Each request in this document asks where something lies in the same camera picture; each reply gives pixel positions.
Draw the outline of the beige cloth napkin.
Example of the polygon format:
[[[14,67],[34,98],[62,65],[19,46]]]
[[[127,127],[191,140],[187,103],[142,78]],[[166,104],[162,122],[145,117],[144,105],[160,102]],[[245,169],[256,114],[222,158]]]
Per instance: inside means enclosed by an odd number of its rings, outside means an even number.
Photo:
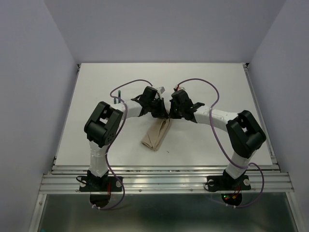
[[[152,151],[158,151],[170,129],[172,120],[156,119],[141,140],[141,143]]]

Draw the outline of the silver knife teal handle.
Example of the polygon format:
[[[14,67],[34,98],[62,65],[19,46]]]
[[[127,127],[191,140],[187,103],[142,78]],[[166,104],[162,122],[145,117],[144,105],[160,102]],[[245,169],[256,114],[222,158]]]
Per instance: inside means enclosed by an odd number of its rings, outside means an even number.
[[[121,103],[122,99],[121,99],[121,90],[118,90],[118,103]]]

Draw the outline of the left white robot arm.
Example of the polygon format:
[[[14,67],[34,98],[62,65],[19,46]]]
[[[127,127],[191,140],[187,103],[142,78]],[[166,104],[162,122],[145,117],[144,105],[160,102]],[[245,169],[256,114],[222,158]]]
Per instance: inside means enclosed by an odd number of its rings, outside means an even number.
[[[103,190],[107,186],[108,165],[106,154],[108,148],[116,139],[120,123],[132,117],[141,117],[148,113],[153,118],[167,119],[165,108],[164,87],[147,86],[143,93],[128,101],[109,105],[99,102],[84,126],[84,132],[90,144],[90,166],[87,175],[91,178],[91,185],[96,190]]]

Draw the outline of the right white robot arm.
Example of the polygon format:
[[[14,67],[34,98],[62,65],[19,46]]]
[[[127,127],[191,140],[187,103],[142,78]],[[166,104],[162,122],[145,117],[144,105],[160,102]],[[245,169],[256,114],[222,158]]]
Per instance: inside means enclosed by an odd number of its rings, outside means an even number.
[[[222,183],[228,189],[237,186],[239,177],[245,173],[253,154],[266,141],[266,135],[253,114],[247,110],[240,113],[214,110],[201,102],[194,104],[183,89],[175,91],[171,97],[170,117],[210,125],[221,149],[223,146],[215,129],[227,132],[234,153],[230,158],[224,152],[229,164],[224,171]]]

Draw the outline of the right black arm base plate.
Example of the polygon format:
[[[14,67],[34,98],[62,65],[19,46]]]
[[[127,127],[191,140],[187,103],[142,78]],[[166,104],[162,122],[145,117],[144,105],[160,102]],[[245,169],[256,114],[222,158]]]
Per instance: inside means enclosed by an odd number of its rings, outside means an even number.
[[[207,177],[204,189],[209,192],[217,191],[234,191],[234,190],[251,190],[249,177],[243,175],[237,179],[230,176],[211,175]]]

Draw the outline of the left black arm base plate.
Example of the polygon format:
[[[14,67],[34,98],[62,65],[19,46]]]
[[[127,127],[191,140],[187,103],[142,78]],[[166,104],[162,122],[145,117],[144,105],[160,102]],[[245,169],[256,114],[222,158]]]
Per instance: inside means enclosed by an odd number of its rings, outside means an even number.
[[[121,192],[123,190],[119,180],[114,176],[108,176],[96,183],[89,180],[87,176],[77,176],[80,192]]]

